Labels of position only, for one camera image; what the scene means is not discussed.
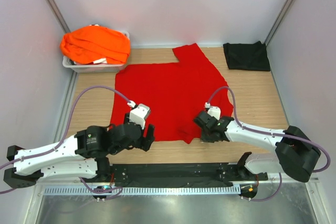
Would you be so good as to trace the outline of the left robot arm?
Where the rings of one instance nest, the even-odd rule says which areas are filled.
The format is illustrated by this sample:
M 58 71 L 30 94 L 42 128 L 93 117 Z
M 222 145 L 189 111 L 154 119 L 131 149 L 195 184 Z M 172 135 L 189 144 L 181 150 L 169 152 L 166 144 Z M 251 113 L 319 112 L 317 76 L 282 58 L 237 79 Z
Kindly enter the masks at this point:
M 148 151 L 154 142 L 154 130 L 152 124 L 144 130 L 133 122 L 90 126 L 55 144 L 29 150 L 10 146 L 7 159 L 12 167 L 4 171 L 4 182 L 13 189 L 59 178 L 106 182 L 111 177 L 107 156 L 133 148 Z

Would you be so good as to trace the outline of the red t-shirt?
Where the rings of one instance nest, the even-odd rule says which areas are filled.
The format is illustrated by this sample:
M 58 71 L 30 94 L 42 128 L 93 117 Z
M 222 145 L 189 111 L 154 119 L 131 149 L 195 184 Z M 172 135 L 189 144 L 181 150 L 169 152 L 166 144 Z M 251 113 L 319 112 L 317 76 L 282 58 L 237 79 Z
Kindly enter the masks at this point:
M 199 138 L 194 118 L 218 88 L 228 83 L 197 44 L 174 48 L 177 63 L 129 65 L 116 74 L 115 89 L 151 109 L 156 141 Z

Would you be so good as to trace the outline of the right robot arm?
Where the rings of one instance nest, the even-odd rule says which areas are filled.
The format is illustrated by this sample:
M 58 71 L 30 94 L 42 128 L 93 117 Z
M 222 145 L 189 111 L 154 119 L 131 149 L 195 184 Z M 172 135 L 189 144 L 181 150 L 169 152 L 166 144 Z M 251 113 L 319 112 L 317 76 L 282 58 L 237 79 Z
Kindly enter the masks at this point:
M 294 126 L 287 130 L 274 130 L 249 124 L 238 124 L 229 116 L 220 119 L 207 111 L 200 112 L 194 122 L 201 128 L 204 142 L 241 142 L 268 151 L 263 154 L 246 152 L 237 163 L 238 177 L 248 180 L 260 173 L 285 173 L 292 179 L 306 183 L 321 156 L 321 152 L 310 142 L 292 138 L 295 133 L 304 137 L 302 131 Z

